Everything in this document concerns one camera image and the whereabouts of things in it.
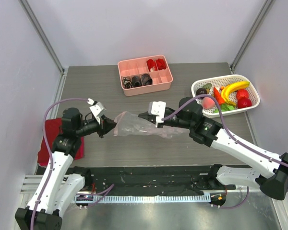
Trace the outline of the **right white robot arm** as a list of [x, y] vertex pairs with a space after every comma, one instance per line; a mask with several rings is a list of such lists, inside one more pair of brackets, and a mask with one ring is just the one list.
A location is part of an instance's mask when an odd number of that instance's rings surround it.
[[204, 116], [203, 107], [195, 98], [182, 98], [177, 110], [167, 107], [165, 102], [151, 102], [148, 111], [138, 116], [157, 128], [185, 128], [193, 141], [223, 151], [248, 165], [248, 168], [214, 165], [207, 177], [212, 189], [242, 185], [260, 189], [276, 200], [285, 199], [288, 192], [288, 153], [273, 153], [238, 137], [229, 131], [224, 121], [217, 122]]

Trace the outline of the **clear zip top bag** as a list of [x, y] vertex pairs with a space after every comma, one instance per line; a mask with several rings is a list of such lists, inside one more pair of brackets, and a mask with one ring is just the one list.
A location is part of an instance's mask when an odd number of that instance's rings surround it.
[[162, 138], [170, 139], [182, 134], [189, 133], [188, 129], [164, 126], [163, 128], [157, 128], [155, 124], [139, 118], [138, 115], [132, 114], [128, 111], [119, 114], [114, 122], [116, 127], [114, 128], [114, 136], [126, 137], [129, 135], [137, 136], [151, 136], [157, 135]]

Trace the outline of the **orange toy carrot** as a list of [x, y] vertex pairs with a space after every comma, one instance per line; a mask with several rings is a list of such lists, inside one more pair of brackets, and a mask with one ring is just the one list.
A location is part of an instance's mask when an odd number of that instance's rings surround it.
[[225, 103], [225, 100], [222, 98], [222, 96], [220, 95], [219, 91], [217, 90], [216, 87], [213, 88], [213, 91], [214, 91], [214, 97], [215, 99], [217, 100], [217, 103], [219, 105], [222, 105]]

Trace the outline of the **yellow toy banana bunch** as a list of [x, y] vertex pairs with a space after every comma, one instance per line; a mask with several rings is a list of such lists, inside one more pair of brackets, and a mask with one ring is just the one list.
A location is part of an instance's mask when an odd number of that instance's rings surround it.
[[220, 95], [222, 99], [225, 101], [225, 103], [236, 107], [237, 106], [236, 103], [234, 103], [233, 101], [229, 99], [229, 95], [235, 91], [246, 89], [247, 87], [249, 87], [249, 85], [250, 85], [249, 81], [239, 81], [239, 82], [230, 84], [221, 91]]

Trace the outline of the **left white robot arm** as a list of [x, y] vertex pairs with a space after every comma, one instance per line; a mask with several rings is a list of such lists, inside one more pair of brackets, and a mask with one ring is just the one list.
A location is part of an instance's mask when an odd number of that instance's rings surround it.
[[77, 167], [65, 181], [63, 178], [81, 146], [81, 138], [97, 133], [100, 138], [113, 130], [116, 122], [107, 118], [104, 107], [90, 107], [91, 119], [83, 120], [77, 108], [62, 114], [59, 135], [54, 139], [49, 162], [33, 197], [25, 208], [18, 208], [15, 220], [22, 230], [59, 230], [62, 218], [76, 196], [93, 184], [89, 169]]

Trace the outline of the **pink toy peach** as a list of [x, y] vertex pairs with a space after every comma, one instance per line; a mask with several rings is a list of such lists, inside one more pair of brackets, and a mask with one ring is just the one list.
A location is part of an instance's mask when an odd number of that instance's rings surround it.
[[210, 97], [205, 97], [202, 100], [202, 107], [205, 110], [209, 110], [214, 108], [214, 106], [216, 105], [216, 103], [214, 102], [214, 100]]

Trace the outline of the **dark toy mangosteen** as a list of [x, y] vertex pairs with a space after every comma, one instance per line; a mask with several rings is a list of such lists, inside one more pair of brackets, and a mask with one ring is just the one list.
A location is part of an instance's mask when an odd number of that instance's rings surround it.
[[205, 89], [205, 88], [199, 88], [199, 89], [197, 89], [197, 91], [196, 91], [196, 93], [195, 93], [196, 96], [198, 96], [198, 95], [203, 95], [203, 94], [208, 94], [207, 89]]

